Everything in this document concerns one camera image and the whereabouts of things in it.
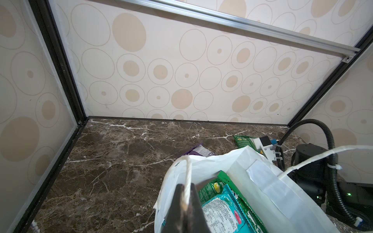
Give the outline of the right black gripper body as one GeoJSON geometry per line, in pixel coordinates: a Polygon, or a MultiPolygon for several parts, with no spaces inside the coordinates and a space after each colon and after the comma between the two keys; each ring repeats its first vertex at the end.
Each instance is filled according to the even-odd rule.
{"type": "MultiPolygon", "coordinates": [[[[325,151],[327,149],[314,144],[300,144],[291,158],[291,165],[298,165],[325,151]]],[[[288,174],[317,205],[325,202],[335,203],[333,196],[327,194],[330,184],[327,163],[328,159],[323,158],[288,174]]]]}

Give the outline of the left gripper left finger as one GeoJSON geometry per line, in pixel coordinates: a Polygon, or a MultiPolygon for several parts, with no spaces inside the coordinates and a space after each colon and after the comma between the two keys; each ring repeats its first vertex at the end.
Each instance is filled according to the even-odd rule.
{"type": "Polygon", "coordinates": [[[184,185],[176,186],[173,199],[166,217],[165,225],[161,233],[183,233],[184,232],[184,211],[182,210],[182,196],[184,185]]]}

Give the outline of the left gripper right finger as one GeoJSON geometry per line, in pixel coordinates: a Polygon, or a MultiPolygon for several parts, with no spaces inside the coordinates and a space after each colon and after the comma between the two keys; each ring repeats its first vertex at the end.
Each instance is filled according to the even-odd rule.
{"type": "Polygon", "coordinates": [[[188,233],[210,233],[195,184],[191,184],[187,210],[188,233]]]}

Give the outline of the teal snack bag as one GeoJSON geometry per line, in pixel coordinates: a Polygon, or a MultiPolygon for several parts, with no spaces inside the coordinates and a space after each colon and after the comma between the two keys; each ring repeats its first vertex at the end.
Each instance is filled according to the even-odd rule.
{"type": "Polygon", "coordinates": [[[212,233],[253,233],[249,220],[244,215],[238,201],[225,185],[222,193],[202,205],[208,229],[212,233]]]}

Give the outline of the green snack bag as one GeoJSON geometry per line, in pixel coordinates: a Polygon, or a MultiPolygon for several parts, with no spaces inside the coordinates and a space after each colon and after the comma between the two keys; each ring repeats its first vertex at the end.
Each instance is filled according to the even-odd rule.
{"type": "Polygon", "coordinates": [[[234,137],[234,142],[235,142],[238,149],[249,146],[252,149],[254,149],[256,152],[258,152],[258,150],[256,149],[256,145],[254,143],[254,138],[253,137],[238,136],[238,135],[235,135],[233,137],[234,137]]]}
{"type": "Polygon", "coordinates": [[[198,191],[201,205],[206,203],[214,196],[221,194],[223,187],[226,184],[229,185],[229,187],[231,188],[234,197],[238,201],[238,204],[241,207],[244,215],[247,217],[249,223],[254,229],[253,233],[266,233],[268,230],[266,229],[264,223],[254,212],[248,201],[244,198],[243,194],[239,191],[231,178],[224,171],[220,171],[216,178],[208,181],[206,185],[198,191]]]}

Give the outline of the white paper gift bag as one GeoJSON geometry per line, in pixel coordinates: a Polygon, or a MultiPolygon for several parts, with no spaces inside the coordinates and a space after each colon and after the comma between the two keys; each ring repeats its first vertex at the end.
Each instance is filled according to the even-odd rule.
{"type": "Polygon", "coordinates": [[[288,174],[300,165],[280,170],[251,147],[224,155],[184,155],[170,166],[154,205],[154,231],[170,215],[178,184],[199,184],[227,173],[270,233],[336,233],[338,229],[314,200],[288,174]]]}

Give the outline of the small purple snack bag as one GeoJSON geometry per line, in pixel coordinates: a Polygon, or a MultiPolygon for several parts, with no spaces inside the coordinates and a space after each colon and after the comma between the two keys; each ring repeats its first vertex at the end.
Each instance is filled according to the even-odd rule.
{"type": "Polygon", "coordinates": [[[209,149],[205,148],[202,144],[197,145],[196,147],[192,148],[185,155],[197,155],[203,157],[211,157],[215,156],[216,154],[209,149]]]}

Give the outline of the horizontal aluminium back bar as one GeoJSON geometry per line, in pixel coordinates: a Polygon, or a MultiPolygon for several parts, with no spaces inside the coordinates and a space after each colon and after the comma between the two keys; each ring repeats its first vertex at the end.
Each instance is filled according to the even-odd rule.
{"type": "Polygon", "coordinates": [[[221,13],[211,9],[195,6],[192,4],[180,1],[127,1],[156,10],[161,10],[173,14],[178,14],[186,17],[191,17],[222,26],[231,27],[234,29],[243,30],[250,33],[255,33],[263,36],[272,37],[278,40],[299,44],[316,49],[321,49],[330,53],[341,54],[344,57],[353,58],[360,52],[359,48],[312,37],[290,30],[285,30],[272,25],[259,23],[253,20],[221,13]]]}

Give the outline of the black right frame post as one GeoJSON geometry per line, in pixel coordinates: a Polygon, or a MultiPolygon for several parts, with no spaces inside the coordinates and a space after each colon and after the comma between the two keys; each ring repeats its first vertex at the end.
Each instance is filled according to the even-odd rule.
{"type": "Polygon", "coordinates": [[[339,81],[339,79],[349,70],[349,68],[364,54],[364,52],[373,43],[373,27],[371,26],[362,39],[356,44],[356,48],[360,49],[357,54],[350,59],[348,63],[341,62],[333,72],[327,77],[322,85],[309,98],[305,105],[297,112],[297,114],[287,124],[288,127],[293,126],[298,121],[302,120],[313,108],[317,105],[325,94],[339,81]]]}

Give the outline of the black frame post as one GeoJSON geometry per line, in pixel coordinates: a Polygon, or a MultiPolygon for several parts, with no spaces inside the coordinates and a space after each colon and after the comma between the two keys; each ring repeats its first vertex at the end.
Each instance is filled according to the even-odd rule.
{"type": "Polygon", "coordinates": [[[1,232],[35,218],[86,118],[48,1],[1,1],[1,232]]]}
{"type": "Polygon", "coordinates": [[[288,127],[293,126],[298,121],[302,120],[313,108],[317,105],[325,94],[339,81],[339,79],[349,70],[349,68],[364,54],[364,52],[373,43],[373,27],[371,26],[362,39],[356,44],[356,48],[360,49],[357,54],[350,59],[348,63],[341,62],[333,72],[327,77],[322,85],[309,98],[305,105],[297,112],[297,114],[287,124],[288,127]]]}

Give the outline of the black left frame post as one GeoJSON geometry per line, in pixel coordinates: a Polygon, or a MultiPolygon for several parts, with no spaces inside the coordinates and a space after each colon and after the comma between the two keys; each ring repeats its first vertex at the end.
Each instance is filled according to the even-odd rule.
{"type": "Polygon", "coordinates": [[[48,1],[1,1],[1,232],[35,218],[86,118],[48,1]]]}

